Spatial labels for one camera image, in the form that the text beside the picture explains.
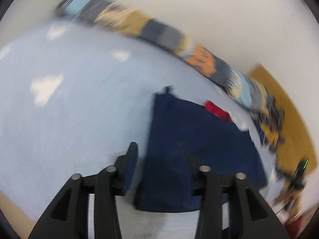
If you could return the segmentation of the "navy shirt with red collar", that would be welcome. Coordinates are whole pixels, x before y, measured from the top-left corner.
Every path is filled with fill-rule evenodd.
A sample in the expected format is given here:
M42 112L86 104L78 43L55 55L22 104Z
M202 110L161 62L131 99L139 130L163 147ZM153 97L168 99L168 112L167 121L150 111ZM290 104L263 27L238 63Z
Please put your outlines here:
M217 174L246 174L257 189L268 183L249 132L239 130L233 122L201 105L175 97L166 88L154 94L153 119L135 208L160 213L199 210L201 200L192 196L187 161L192 156Z

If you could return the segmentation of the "wooden headboard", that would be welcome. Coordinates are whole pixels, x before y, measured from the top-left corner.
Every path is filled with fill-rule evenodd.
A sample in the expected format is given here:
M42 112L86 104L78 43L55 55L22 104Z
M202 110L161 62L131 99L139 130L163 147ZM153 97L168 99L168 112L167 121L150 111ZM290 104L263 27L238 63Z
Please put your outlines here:
M293 173L302 159L308 160L305 174L310 175L317 168L316 151L308 129L294 103L263 66L257 66L249 77L264 85L268 92L275 97L276 106L284 110L281 135L285 138L285 142L277 149L278 165L284 171Z

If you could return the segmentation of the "dark patterned crumpled garment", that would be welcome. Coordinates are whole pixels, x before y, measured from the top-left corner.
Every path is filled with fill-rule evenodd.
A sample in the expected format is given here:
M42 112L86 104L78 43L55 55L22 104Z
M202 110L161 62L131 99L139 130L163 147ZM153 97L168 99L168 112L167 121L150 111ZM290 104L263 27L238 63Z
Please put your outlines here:
M269 96L266 102L266 112L250 111L249 114L258 131L261 145L267 147L272 153L276 153L279 145L285 142L284 136L281 136L284 109L278 109L276 99Z

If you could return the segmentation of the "striped patchwork rolled quilt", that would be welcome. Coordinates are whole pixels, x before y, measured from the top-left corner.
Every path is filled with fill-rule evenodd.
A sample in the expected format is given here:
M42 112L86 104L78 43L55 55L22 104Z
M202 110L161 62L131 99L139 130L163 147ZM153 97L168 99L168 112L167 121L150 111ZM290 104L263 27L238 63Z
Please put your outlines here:
M202 44L178 29L116 0L63 0L59 16L137 37L158 46L225 90L235 102L250 111L267 114L275 99L258 81L246 77Z

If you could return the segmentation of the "light blue cloud bedsheet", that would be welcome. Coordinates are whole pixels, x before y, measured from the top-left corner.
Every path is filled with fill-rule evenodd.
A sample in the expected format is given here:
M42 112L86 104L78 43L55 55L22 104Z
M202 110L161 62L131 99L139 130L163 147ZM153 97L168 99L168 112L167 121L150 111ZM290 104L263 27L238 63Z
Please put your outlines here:
M68 21L25 33L1 49L1 192L37 221L74 173L96 174L138 143L147 150L153 95L210 100L249 131L262 159L267 201L283 187L275 157L247 112L170 53L135 38Z

